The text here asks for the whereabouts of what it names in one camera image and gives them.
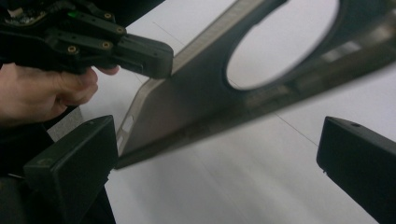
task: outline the human hand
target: human hand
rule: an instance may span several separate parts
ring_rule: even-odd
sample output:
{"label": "human hand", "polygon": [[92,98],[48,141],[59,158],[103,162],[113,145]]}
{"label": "human hand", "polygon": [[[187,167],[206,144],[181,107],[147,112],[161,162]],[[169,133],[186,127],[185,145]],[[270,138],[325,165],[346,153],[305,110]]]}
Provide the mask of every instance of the human hand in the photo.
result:
{"label": "human hand", "polygon": [[[114,75],[119,68],[99,70]],[[54,119],[69,105],[85,104],[96,93],[97,80],[91,68],[76,76],[15,63],[3,64],[0,70],[0,128]]]}

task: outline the dark metal part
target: dark metal part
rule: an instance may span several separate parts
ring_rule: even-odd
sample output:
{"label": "dark metal part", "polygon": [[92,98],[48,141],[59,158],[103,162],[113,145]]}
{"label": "dark metal part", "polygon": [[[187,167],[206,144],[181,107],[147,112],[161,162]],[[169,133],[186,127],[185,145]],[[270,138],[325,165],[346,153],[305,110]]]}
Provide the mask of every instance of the dark metal part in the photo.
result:
{"label": "dark metal part", "polygon": [[79,223],[118,159],[111,116],[87,121],[23,167],[30,189],[39,191],[62,215]]}
{"label": "dark metal part", "polygon": [[394,1],[343,0],[332,29],[294,69],[251,91],[229,85],[227,64],[248,30],[284,0],[240,0],[174,59],[172,78],[149,80],[120,129],[122,168],[366,76],[396,59]]}
{"label": "dark metal part", "polygon": [[170,77],[173,50],[128,35],[114,20],[111,13],[83,0],[30,8],[18,18],[0,13],[0,39],[6,43],[0,45],[0,61],[75,74],[90,66],[119,64],[148,77]]}
{"label": "dark metal part", "polygon": [[396,223],[396,143],[357,123],[326,118],[318,165],[379,223]]}

